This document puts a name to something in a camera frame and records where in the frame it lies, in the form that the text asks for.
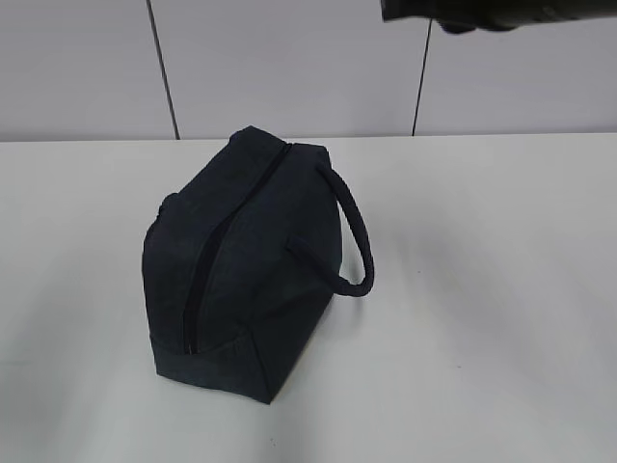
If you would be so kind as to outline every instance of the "table surface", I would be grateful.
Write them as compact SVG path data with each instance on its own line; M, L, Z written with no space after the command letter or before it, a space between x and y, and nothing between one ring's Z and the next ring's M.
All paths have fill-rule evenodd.
M0 144L0 461L617 461L617 135L312 142L377 278L270 406L148 342L144 234L224 141Z

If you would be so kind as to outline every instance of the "bag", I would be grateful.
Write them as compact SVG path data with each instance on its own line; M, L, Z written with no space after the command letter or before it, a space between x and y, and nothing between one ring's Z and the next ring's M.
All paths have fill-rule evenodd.
M338 202L363 281L338 276ZM374 279L362 217L324 147L248 127L162 203L142 262L158 374L270 403L333 294Z

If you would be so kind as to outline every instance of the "white wall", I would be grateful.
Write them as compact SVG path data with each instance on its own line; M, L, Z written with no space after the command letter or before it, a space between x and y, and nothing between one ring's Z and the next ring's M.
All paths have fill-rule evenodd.
M378 0L153 1L183 138L411 133L428 21Z
M617 131L617 19L433 28L417 134Z
M0 141L172 134L145 2L2 0Z
M182 138L410 134L428 21L377 0L152 0ZM617 130L617 19L433 28L417 134ZM0 141L170 139L146 0L5 0Z

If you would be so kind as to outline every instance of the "zipper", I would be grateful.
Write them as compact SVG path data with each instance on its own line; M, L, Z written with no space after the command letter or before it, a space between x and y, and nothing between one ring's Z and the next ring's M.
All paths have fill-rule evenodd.
M268 180L279 168L285 156L291 150L292 144L285 144L282 150L277 154L274 160L270 163L266 171L263 173L257 184L253 187L251 192L247 195L244 201L234 209L231 214L223 220L210 234L209 238L201 249L200 257L195 269L195 276L189 289L189 295L186 299L186 305L184 306L184 313L182 315L183 324L183 338L184 338L184 352L187 354L198 353L198 318L200 315L200 306L205 295L205 288L212 272L212 266L214 260L223 244L223 240L231 226L231 222L235 216L240 212L250 200L252 200L257 193L266 185Z

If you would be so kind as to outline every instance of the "black object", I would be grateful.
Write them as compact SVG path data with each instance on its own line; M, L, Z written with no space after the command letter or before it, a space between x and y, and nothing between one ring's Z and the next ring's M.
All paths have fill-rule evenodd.
M338 276L336 202L361 251L359 285ZM143 275L158 374L270 403L333 294L366 295L374 268L326 149L248 127L165 199Z
M433 18L453 34L616 15L617 0L382 0L384 20Z

